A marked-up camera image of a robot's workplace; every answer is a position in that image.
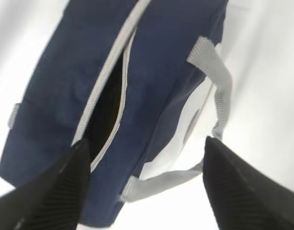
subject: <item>zipper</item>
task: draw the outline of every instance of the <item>zipper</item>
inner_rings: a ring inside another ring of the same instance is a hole
[[[121,93],[121,100],[120,100],[120,107],[118,111],[118,116],[115,122],[115,125],[111,131],[111,134],[104,144],[102,150],[100,153],[96,156],[96,158],[93,160],[91,164],[91,171],[93,171],[96,167],[96,165],[99,163],[99,161],[102,159],[102,157],[105,154],[105,151],[109,147],[112,139],[114,138],[114,135],[116,134],[120,119],[122,117],[123,109],[124,109],[124,103],[125,103],[125,90],[126,90],[126,74],[127,74],[127,66],[129,63],[129,55],[130,55],[130,47],[134,38],[134,31],[135,28],[142,17],[144,11],[148,7],[151,0],[140,0],[137,2],[137,4],[132,9],[131,13],[127,17],[125,23],[123,24],[111,50],[110,53],[104,63],[104,66],[102,70],[100,71],[100,74],[96,80],[96,83],[90,93],[89,99],[87,101],[87,104],[83,110],[83,114],[81,116],[81,119],[79,121],[79,124],[77,126],[77,130],[75,133],[75,136],[73,138],[72,144],[74,145],[77,141],[81,140],[84,136],[84,133],[87,129],[87,126],[89,124],[90,118],[92,116],[93,110],[96,106],[96,103],[99,100],[99,97],[108,81],[108,78],[110,77],[110,74],[112,73],[114,66],[120,57],[122,51],[124,50],[124,56],[123,56],[123,89]]]
[[[122,88],[121,88],[121,95],[120,95],[120,103],[119,103],[119,109],[118,114],[116,118],[116,122],[114,124],[113,129],[111,130],[111,133],[106,140],[104,146],[102,147],[101,151],[96,155],[95,159],[92,161],[90,165],[90,171],[93,172],[104,156],[105,152],[107,151],[108,147],[110,146],[111,142],[113,141],[120,125],[120,121],[123,116],[124,106],[125,106],[125,100],[126,100],[126,90],[127,90],[127,83],[128,83],[128,66],[129,66],[129,60],[130,60],[130,52],[131,47],[133,43],[133,39],[135,37],[135,31],[132,33],[132,36],[124,48],[124,54],[123,54],[123,68],[122,68]]]

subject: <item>black object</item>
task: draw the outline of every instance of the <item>black object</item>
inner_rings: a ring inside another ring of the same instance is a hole
[[[294,230],[294,193],[207,138],[204,186],[220,230]]]
[[[0,230],[75,230],[90,181],[86,140],[32,181],[0,198]]]

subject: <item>white backdrop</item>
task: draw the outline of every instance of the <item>white backdrop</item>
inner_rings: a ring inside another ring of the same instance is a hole
[[[0,0],[0,157],[12,107],[53,33],[66,0]],[[263,173],[294,191],[294,0],[230,0],[222,57],[234,78],[224,142]],[[215,122],[212,98],[172,169],[202,156]],[[12,186],[0,178],[0,195]],[[216,230],[201,176],[125,205],[111,228]],[[89,228],[79,226],[80,230]]]

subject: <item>lunch bag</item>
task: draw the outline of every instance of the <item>lunch bag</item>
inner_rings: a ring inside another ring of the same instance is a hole
[[[87,139],[91,174],[80,223],[108,227],[124,202],[199,175],[203,161],[166,172],[170,163],[159,169],[155,159],[177,158],[211,82],[215,102],[228,108],[229,73],[214,49],[226,5],[70,0],[10,118],[0,176],[19,187]],[[217,115],[213,133],[221,138],[228,110]]]

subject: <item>bag handle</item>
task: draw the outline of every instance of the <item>bag handle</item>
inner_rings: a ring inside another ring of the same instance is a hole
[[[216,86],[217,123],[213,127],[212,135],[221,140],[230,114],[231,75],[217,54],[213,43],[205,37],[198,38],[187,61],[204,72]],[[202,173],[203,163],[202,160],[189,170],[165,172],[147,180],[130,176],[120,199],[123,202],[135,202],[183,184]]]

